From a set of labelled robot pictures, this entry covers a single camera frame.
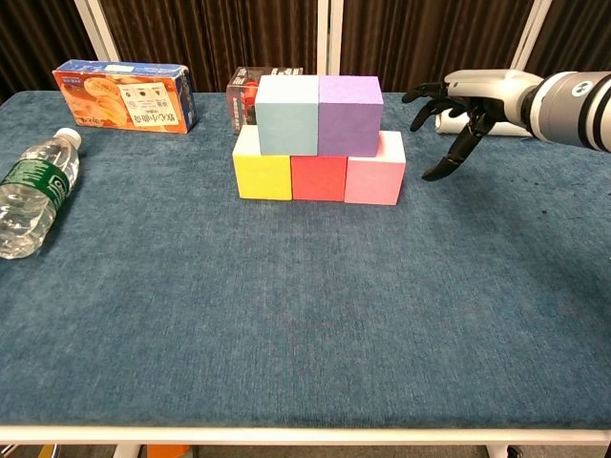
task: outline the orange snack box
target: orange snack box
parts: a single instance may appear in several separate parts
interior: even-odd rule
[[[186,134],[197,122],[184,65],[69,60],[53,76],[79,126]]]

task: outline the bottle cap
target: bottle cap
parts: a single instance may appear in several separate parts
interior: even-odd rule
[[[66,139],[70,141],[76,149],[80,148],[80,142],[81,142],[80,134],[77,131],[75,131],[74,129],[64,127],[58,130],[54,136],[59,136],[59,135],[65,136]]]

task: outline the plastic bottle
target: plastic bottle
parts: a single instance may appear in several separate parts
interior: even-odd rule
[[[78,175],[80,135],[59,129],[28,148],[0,181],[0,258],[25,258],[43,243]]]

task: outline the table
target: table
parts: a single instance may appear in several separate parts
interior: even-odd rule
[[[400,98],[396,207],[240,200],[222,94],[188,135],[76,128],[41,253],[0,260],[0,443],[608,443],[611,155],[490,137],[428,183],[453,138]],[[65,126],[12,97],[2,174]]]

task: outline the purple block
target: purple block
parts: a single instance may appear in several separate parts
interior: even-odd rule
[[[383,109],[377,76],[321,76],[318,156],[374,157]]]

